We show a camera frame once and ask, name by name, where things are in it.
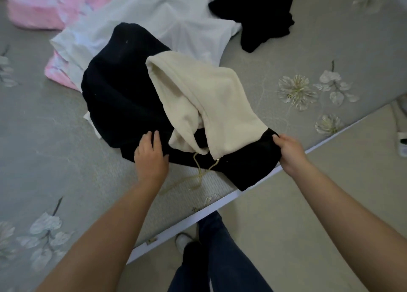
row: pink garment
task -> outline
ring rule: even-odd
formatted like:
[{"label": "pink garment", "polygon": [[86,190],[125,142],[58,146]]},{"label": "pink garment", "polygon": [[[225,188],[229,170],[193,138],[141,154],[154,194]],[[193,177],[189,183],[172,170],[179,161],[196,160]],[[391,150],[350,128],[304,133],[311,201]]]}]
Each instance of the pink garment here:
[{"label": "pink garment", "polygon": [[[98,10],[111,0],[8,0],[8,18],[22,28],[59,29],[76,22],[80,17]],[[45,67],[45,76],[66,87],[78,90],[63,72],[68,63],[54,51]]]}]

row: forearm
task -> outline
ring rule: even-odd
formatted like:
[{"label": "forearm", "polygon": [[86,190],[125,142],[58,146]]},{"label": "forearm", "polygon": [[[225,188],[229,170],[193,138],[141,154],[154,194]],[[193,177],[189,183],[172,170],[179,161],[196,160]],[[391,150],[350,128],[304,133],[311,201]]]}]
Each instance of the forearm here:
[{"label": "forearm", "polygon": [[37,292],[114,291],[159,188],[137,185],[72,246]]},{"label": "forearm", "polygon": [[407,291],[407,241],[308,163],[294,176],[339,252],[370,291]]}]

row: drawstring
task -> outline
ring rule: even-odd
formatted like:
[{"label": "drawstring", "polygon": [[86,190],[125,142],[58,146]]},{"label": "drawstring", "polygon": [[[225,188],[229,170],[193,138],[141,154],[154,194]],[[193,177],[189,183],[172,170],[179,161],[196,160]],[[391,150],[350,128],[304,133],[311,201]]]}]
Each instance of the drawstring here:
[{"label": "drawstring", "polygon": [[183,183],[183,182],[185,182],[187,180],[192,180],[192,179],[197,178],[197,177],[199,178],[199,183],[198,183],[198,185],[192,187],[191,190],[195,190],[195,189],[198,189],[199,187],[201,187],[201,185],[202,185],[202,177],[204,177],[205,174],[207,174],[209,171],[211,171],[211,169],[219,163],[219,159],[217,159],[216,162],[212,166],[209,167],[209,169],[207,169],[205,172],[202,173],[201,166],[199,165],[199,163],[198,163],[198,161],[196,159],[197,155],[198,155],[198,153],[195,153],[193,158],[194,158],[194,161],[196,162],[197,167],[198,167],[198,174],[181,178],[179,181],[173,183],[167,189],[164,189],[164,190],[160,191],[160,196],[165,195],[167,192],[169,192],[171,189],[177,187],[179,184],[181,184],[181,183]]}]

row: person's right arm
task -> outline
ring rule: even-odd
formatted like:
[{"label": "person's right arm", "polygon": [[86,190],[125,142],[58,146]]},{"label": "person's right arm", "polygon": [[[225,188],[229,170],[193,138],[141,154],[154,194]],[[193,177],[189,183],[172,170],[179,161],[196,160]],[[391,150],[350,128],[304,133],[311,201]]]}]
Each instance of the person's right arm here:
[{"label": "person's right arm", "polygon": [[282,168],[296,182],[338,251],[370,291],[407,291],[407,240],[310,161],[301,144],[273,136]]}]

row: sneaker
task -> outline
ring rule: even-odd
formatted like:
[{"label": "sneaker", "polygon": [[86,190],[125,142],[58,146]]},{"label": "sneaker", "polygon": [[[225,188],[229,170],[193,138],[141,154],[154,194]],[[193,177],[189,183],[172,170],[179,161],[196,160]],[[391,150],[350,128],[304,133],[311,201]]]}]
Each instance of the sneaker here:
[{"label": "sneaker", "polygon": [[178,235],[176,236],[176,247],[178,249],[178,251],[184,255],[184,249],[186,247],[186,245],[188,245],[189,243],[193,242],[193,238],[190,237],[188,234],[186,233],[178,233]]}]

